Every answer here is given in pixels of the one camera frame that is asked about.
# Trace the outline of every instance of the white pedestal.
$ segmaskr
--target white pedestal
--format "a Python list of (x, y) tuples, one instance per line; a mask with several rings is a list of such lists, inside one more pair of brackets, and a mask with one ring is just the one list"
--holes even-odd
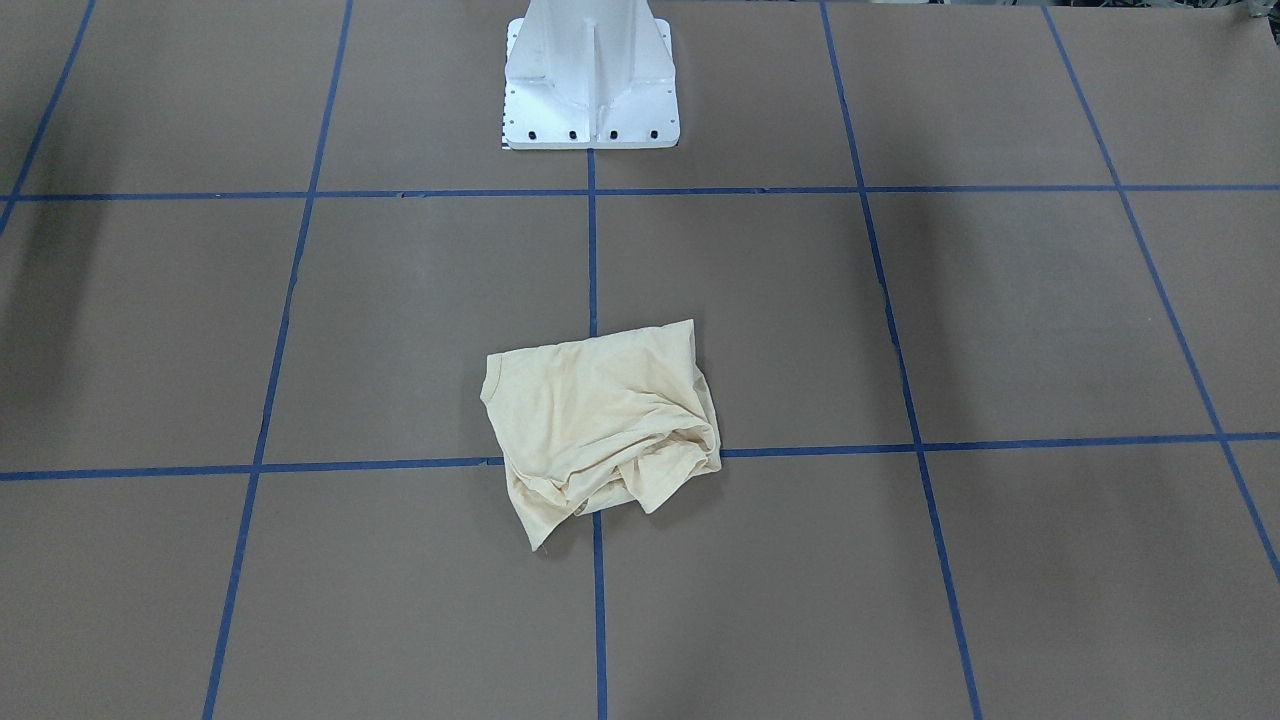
[(531, 0), (507, 28), (503, 146), (671, 147), (671, 26), (646, 0)]

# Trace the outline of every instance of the robot arm pedestal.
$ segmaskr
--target robot arm pedestal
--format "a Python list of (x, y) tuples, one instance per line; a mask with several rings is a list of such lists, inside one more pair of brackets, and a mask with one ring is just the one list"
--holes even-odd
[(646, 0), (531, 0), (507, 28), (502, 140), (515, 150), (671, 147), (671, 27)]

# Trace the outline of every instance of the blue tape line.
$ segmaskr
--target blue tape line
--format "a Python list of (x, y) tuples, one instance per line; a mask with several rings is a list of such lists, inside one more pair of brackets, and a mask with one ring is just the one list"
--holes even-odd
[(938, 516), (937, 498), (933, 495), (933, 480), (929, 477), (929, 464), (924, 452), (924, 443), (920, 438), (920, 423), (915, 415), (915, 401), (911, 397), (911, 382), (906, 373), (906, 359), (902, 354), (902, 343), (897, 334), (897, 320), (893, 316), (893, 301), (888, 291), (888, 279), (884, 275), (884, 264), (881, 259), (879, 241), (876, 237), (876, 222), (872, 218), (870, 199), (867, 195), (867, 182), (863, 176), (863, 165), (858, 154), (858, 140), (854, 136), (854, 122), (849, 111), (849, 101), (845, 97), (845, 81), (840, 72), (840, 59), (836, 54), (836, 41), (831, 33), (831, 17), (827, 12), (827, 3), (819, 3), (822, 14), (822, 29), (827, 38), (827, 54), (831, 58), (831, 72), (836, 82), (836, 92), (840, 97), (840, 111), (845, 120), (845, 135), (849, 141), (849, 155), (854, 164), (854, 177), (858, 181), (858, 197), (863, 206), (863, 220), (867, 224), (867, 241), (870, 245), (872, 260), (876, 265), (876, 279), (879, 282), (881, 292), (884, 296), (884, 322), (888, 325), (890, 340), (897, 355), (897, 370), (902, 382), (902, 402), (906, 406), (906, 418), (911, 425), (911, 442), (915, 450), (915, 461), (920, 470), (920, 484), (924, 491), (924, 501), (929, 510), (929, 524), (933, 527), (933, 544), (938, 553), (938, 565), (942, 570), (942, 584), (947, 593), (947, 606), (951, 610), (951, 625), (956, 635), (956, 648), (960, 652), (960, 666), (964, 671), (965, 687), (969, 691), (969, 708), (974, 720), (982, 720), (982, 701), (978, 697), (978, 683), (973, 673), (973, 662), (969, 657), (969, 639), (964, 629), (964, 619), (960, 615), (960, 601), (956, 596), (955, 580), (951, 575), (951, 559), (947, 553), (946, 538), (942, 534), (942, 520)]
[[(1275, 442), (1280, 432), (1228, 433), (1230, 442)], [(965, 442), (925, 442), (925, 452), (968, 452), (974, 450), (1043, 450), (1055, 447), (1124, 447), (1142, 445), (1217, 443), (1211, 433), (1176, 436), (1117, 436), (1085, 438), (1025, 438)], [(800, 447), (739, 447), (721, 450), (724, 459), (750, 457), (814, 457), (823, 455), (891, 455), (915, 452), (913, 443), (827, 445)], [(422, 470), (433, 468), (502, 466), (502, 456), (416, 457), (404, 460), (339, 460), (319, 462), (264, 462), (261, 465), (172, 465), (152, 468), (90, 468), (83, 470), (9, 470), (0, 471), (0, 482), (78, 480), (96, 478), (156, 478), (182, 475), (261, 475), (288, 473), (340, 473), (352, 470)]]
[(582, 197), (589, 190), (321, 190), (316, 197)]
[(1217, 442), (1217, 436), (1184, 434), (1184, 436), (1124, 436), (1124, 437), (1089, 437), (1089, 438), (1043, 438), (1043, 439), (996, 439), (974, 442), (927, 442), (927, 452), (960, 452), (969, 450), (1037, 450), (1051, 447), (1111, 447), (1134, 445), (1185, 445), (1196, 442)]
[(343, 460), (337, 462), (265, 462), (262, 474), (343, 473), (351, 470), (424, 470), (429, 468), (475, 468), (502, 465), (502, 457), (425, 457), (421, 460)]
[[(599, 282), (596, 265), (595, 150), (586, 151), (588, 315), (590, 337), (599, 334)], [(591, 556), (595, 566), (595, 716), (609, 716), (608, 648), (604, 634), (604, 525), (600, 512), (591, 514)]]
[(609, 717), (608, 646), (604, 633), (604, 524), (600, 512), (591, 514), (591, 551), (595, 569), (595, 717)]
[(0, 483), (29, 480), (88, 480), (108, 478), (177, 478), (187, 475), (247, 475), (252, 465), (177, 465), (172, 468), (92, 468), (86, 470), (15, 470), (0, 473)]
[(1280, 433), (1228, 433), (1226, 439), (1231, 442), (1257, 442), (1267, 439), (1280, 439)]
[(1226, 456), (1226, 464), (1231, 469), (1231, 475), (1235, 479), (1235, 487), (1239, 489), (1240, 497), (1244, 500), (1244, 506), (1249, 511), (1249, 518), (1253, 520), (1253, 529), (1257, 532), (1258, 541), (1262, 543), (1262, 550), (1266, 552), (1267, 560), (1271, 562), (1271, 571), (1276, 577), (1276, 582), (1280, 583), (1280, 557), (1276, 556), (1275, 546), (1271, 544), (1271, 537), (1267, 534), (1266, 525), (1262, 524), (1262, 516), (1258, 514), (1257, 505), (1253, 502), (1253, 493), (1249, 492), (1249, 486), (1244, 482), (1244, 475), (1240, 473), (1240, 468), (1235, 461), (1235, 452), (1231, 451), (1231, 443), (1228, 439), (1226, 430), (1222, 428), (1222, 421), (1217, 415), (1217, 409), (1213, 406), (1213, 400), (1210, 397), (1208, 387), (1204, 384), (1204, 378), (1201, 375), (1199, 366), (1196, 364), (1196, 356), (1192, 355), (1190, 343), (1183, 333), (1183, 325), (1178, 322), (1178, 314), (1174, 313), (1174, 304), (1169, 299), (1169, 292), (1165, 290), (1164, 281), (1160, 278), (1160, 270), (1156, 268), (1156, 261), (1151, 255), (1151, 249), (1147, 247), (1147, 238), (1143, 236), (1142, 227), (1138, 224), (1138, 218), (1133, 211), (1133, 205), (1129, 202), (1129, 195), (1125, 191), (1124, 184), (1120, 182), (1120, 174), (1116, 172), (1115, 163), (1111, 159), (1111, 152), (1107, 150), (1106, 141), (1102, 140), (1102, 131), (1098, 128), (1098, 120), (1093, 115), (1093, 109), (1089, 108), (1088, 99), (1084, 96), (1084, 88), (1080, 86), (1080, 78), (1075, 74), (1075, 67), (1071, 64), (1071, 56), (1066, 51), (1066, 45), (1062, 44), (1062, 37), (1057, 32), (1057, 24), (1053, 23), (1053, 15), (1048, 12), (1048, 8), (1042, 6), (1041, 13), (1044, 15), (1044, 22), (1048, 23), (1048, 29), (1053, 36), (1055, 45), (1057, 45), (1057, 51), (1062, 56), (1062, 64), (1066, 67), (1066, 74), (1071, 78), (1071, 86), (1075, 88), (1075, 95), (1080, 100), (1080, 108), (1084, 109), (1084, 117), (1089, 120), (1089, 128), (1093, 131), (1093, 138), (1098, 142), (1098, 150), (1101, 150), (1107, 170), (1111, 173), (1111, 181), (1115, 183), (1116, 193), (1120, 195), (1120, 202), (1124, 205), (1125, 215), (1129, 218), (1129, 227), (1133, 229), (1134, 240), (1138, 241), (1138, 249), (1142, 251), (1142, 258), (1147, 263), (1147, 272), (1151, 273), (1151, 279), (1156, 284), (1156, 292), (1160, 295), (1160, 302), (1165, 306), (1165, 314), (1169, 316), (1169, 324), (1174, 328), (1174, 334), (1178, 337), (1178, 346), (1181, 348), (1183, 357), (1187, 360), (1187, 368), (1190, 370), (1192, 379), (1196, 382), (1196, 389), (1199, 391), (1201, 401), (1203, 401), (1204, 411), (1208, 414), (1210, 423), (1213, 425), (1213, 433), (1222, 448), (1222, 455)]
[[(1276, 192), (1280, 184), (1126, 184), (1133, 192)], [(864, 188), (870, 195), (966, 192), (1112, 192), (1114, 184), (886, 184)], [(636, 187), (596, 188), (598, 196), (664, 195), (854, 195), (852, 186), (790, 187)], [(590, 188), (460, 188), (460, 190), (317, 190), (324, 199), (426, 199), (426, 197), (585, 197)], [(138, 200), (282, 200), (308, 197), (303, 190), (242, 192), (64, 192), (0, 195), (0, 202), (115, 202)]]
[(870, 193), (899, 192), (1111, 192), (1110, 184), (882, 184), (868, 187)]
[(856, 187), (814, 186), (814, 187), (609, 187), (595, 191), (598, 195), (852, 195)]
[(1133, 192), (1275, 192), (1280, 184), (1125, 184)]
[(253, 192), (64, 192), (50, 195), (19, 195), (18, 202), (109, 202), (116, 200), (301, 200), (303, 191)]
[(586, 151), (586, 246), (588, 246), (588, 311), (590, 337), (599, 334), (599, 265), (596, 251), (596, 225), (595, 225), (595, 150)]
[[(298, 241), (293, 251), (293, 266), (289, 269), (289, 286), (284, 293), (284, 309), (280, 313), (280, 328), (275, 338), (275, 352), (271, 357), (271, 374), (266, 384), (266, 398), (262, 401), (262, 425), (259, 429), (257, 445), (253, 450), (253, 465), (261, 465), (266, 454), (266, 437), (271, 428), (271, 410), (275, 404), (275, 391), (280, 379), (280, 365), (284, 361), (284, 345), (289, 334), (289, 313), (293, 307), (293, 291), (298, 284), (298, 266), (306, 250), (307, 232), (311, 227), (311, 210), (315, 206), (316, 187), (320, 183), (320, 168), (324, 163), (324, 146), (329, 137), (329, 120), (333, 118), (333, 104), (338, 96), (338, 78), (342, 76), (342, 60), (347, 51), (347, 33), (351, 29), (353, 0), (347, 0), (342, 14), (342, 29), (338, 33), (338, 50), (333, 60), (333, 74), (329, 78), (329, 95), (325, 99), (324, 117), (320, 120), (320, 137), (316, 140), (315, 159), (311, 165), (311, 182), (307, 186), (307, 201), (302, 209), (302, 223), (298, 228)], [(232, 616), (236, 611), (236, 594), (239, 591), (241, 569), (244, 564), (244, 548), (248, 542), (250, 524), (253, 520), (253, 502), (257, 498), (259, 473), (250, 475), (244, 489), (244, 510), (241, 514), (239, 533), (236, 539), (236, 555), (232, 559), (230, 578), (227, 583), (227, 601), (223, 603), (223, 619), (218, 628), (218, 643), (214, 648), (214, 662), (209, 673), (209, 689), (205, 693), (204, 720), (212, 720), (214, 706), (218, 702), (218, 687), (221, 682), (223, 660), (227, 656), (227, 641), (230, 637)]]
[(93, 17), (95, 5), (96, 0), (88, 0), (84, 5), (84, 14), (81, 15), (79, 28), (76, 29), (76, 40), (72, 41), (70, 53), (67, 54), (67, 61), (63, 63), (63, 72), (58, 76), (58, 82), (54, 83), (54, 94), (49, 97), (49, 104), (45, 105), (44, 114), (40, 115), (40, 123), (36, 124), (36, 135), (31, 137), (31, 145), (27, 146), (27, 155), (22, 159), (22, 168), (18, 170), (18, 177), (13, 181), (13, 190), (9, 191), (9, 197), (5, 200), (4, 211), (0, 211), (0, 234), (9, 227), (9, 217), (13, 215), (13, 206), (22, 192), (23, 183), (27, 182), (27, 176), (31, 174), (31, 165), (36, 161), (36, 152), (40, 150), (40, 141), (45, 138), (45, 132), (49, 131), (49, 122), (54, 117), (54, 109), (58, 108), (58, 100), (63, 96), (63, 90), (67, 87), (67, 78), (70, 77), (72, 68), (76, 65), (81, 45), (84, 44), (84, 31), (88, 29), (88, 20)]
[(223, 600), (223, 616), (218, 623), (218, 642), (214, 644), (214, 662), (209, 673), (209, 689), (205, 692), (204, 720), (212, 720), (214, 703), (218, 701), (218, 685), (221, 683), (223, 660), (227, 657), (227, 638), (232, 632), (232, 614), (236, 611), (236, 596), (239, 593), (239, 577), (244, 566), (244, 547), (248, 543), (248, 525), (253, 519), (253, 500), (257, 497), (257, 473), (248, 477), (244, 488), (244, 506), (241, 509), (239, 530), (236, 533), (236, 553), (232, 556), (232, 573), (227, 580), (227, 597)]
[(749, 447), (721, 450), (721, 457), (815, 457), (822, 455), (883, 455), (915, 452), (915, 446), (897, 445), (831, 445), (812, 447)]

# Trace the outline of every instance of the white metal base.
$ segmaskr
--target white metal base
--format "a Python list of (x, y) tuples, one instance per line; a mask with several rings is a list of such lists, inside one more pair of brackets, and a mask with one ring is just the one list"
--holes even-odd
[[(654, 19), (669, 61), (671, 26)], [(511, 58), (525, 18), (507, 27), (507, 56)], [(637, 28), (636, 33), (652, 32)], [(591, 40), (586, 58), (609, 51)], [(590, 68), (588, 73), (599, 73)], [(612, 101), (575, 102), (558, 91), (554, 78), (517, 79), (508, 73), (502, 120), (503, 147), (513, 150), (637, 150), (672, 147), (680, 141), (680, 113), (676, 102), (676, 78), (672, 72), (662, 79), (632, 82)], [(588, 81), (595, 96), (596, 79)]]

